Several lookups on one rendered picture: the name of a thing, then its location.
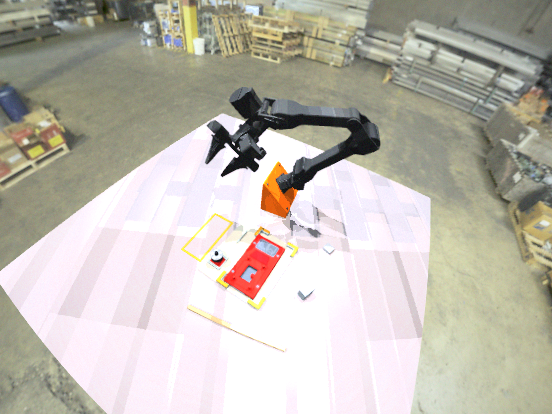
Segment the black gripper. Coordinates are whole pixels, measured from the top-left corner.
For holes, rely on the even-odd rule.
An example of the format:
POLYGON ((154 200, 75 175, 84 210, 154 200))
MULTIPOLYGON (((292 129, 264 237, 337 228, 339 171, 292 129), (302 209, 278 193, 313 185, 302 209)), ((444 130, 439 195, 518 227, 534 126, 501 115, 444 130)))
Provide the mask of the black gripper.
POLYGON ((234 141, 235 137, 240 134, 241 132, 245 131, 246 129, 248 130, 249 128, 253 131, 251 133, 251 136, 253 138, 257 137, 259 138, 259 134, 257 133, 257 130, 251 126, 250 124, 248 124, 247 122, 245 122, 243 125, 242 124, 239 124, 238 127, 239 129, 236 130, 232 135, 230 134, 230 132, 227 131, 227 129, 222 125, 220 124, 218 121, 216 120, 211 120, 209 121, 209 123, 206 125, 206 127, 208 129, 210 129, 213 133, 211 134, 212 136, 212 140, 211 140, 211 144, 210 144, 210 148, 209 148, 209 151, 208 151, 208 154, 207 154, 207 157, 205 159, 205 164, 208 164, 209 162, 212 161, 212 159, 223 149, 225 149, 226 147, 224 146, 224 144, 226 143, 229 147, 231 147, 238 155, 239 157, 236 158, 234 156, 234 158, 231 160, 231 162, 227 165, 227 167, 224 169, 224 171, 222 172, 222 174, 220 175, 220 177, 224 177, 226 175, 228 175, 229 173, 237 170, 237 169, 240 169, 240 168, 245 168, 245 169, 251 169, 254 173, 258 170, 259 168, 259 164, 253 160, 252 162, 249 161, 249 159, 244 156, 241 152, 241 150, 239 150, 241 147, 240 147, 240 144, 239 143, 236 143, 234 141), (233 145, 232 142, 235 144, 233 145), (239 147, 239 149, 238 149, 239 147), (247 167, 248 168, 247 168, 247 167))

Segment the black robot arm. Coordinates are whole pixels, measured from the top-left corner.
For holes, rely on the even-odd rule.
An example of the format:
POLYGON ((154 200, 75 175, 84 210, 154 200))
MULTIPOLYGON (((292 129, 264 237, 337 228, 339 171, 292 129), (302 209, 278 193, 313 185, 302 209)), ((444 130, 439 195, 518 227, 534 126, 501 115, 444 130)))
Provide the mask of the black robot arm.
MULTIPOLYGON (((283 194, 290 188, 304 190, 305 184, 311 181, 318 171, 343 159, 354 154, 368 155, 380 149, 378 126, 371 123, 368 117, 356 108, 304 106, 294 100, 267 97, 261 100, 252 87, 240 87, 231 95, 229 101, 242 118, 248 118, 246 122, 257 130, 259 136, 269 127, 284 130, 303 125, 347 128, 351 133, 347 140, 312 159, 303 156, 296 160, 292 172, 283 172, 279 175, 275 180, 283 194), (270 115, 267 113, 268 106, 271 106, 270 115)), ((257 145, 259 138, 253 138, 252 132, 250 128, 246 129, 234 139, 240 144, 242 154, 250 162, 255 159, 262 160, 267 154, 263 147, 257 145)))

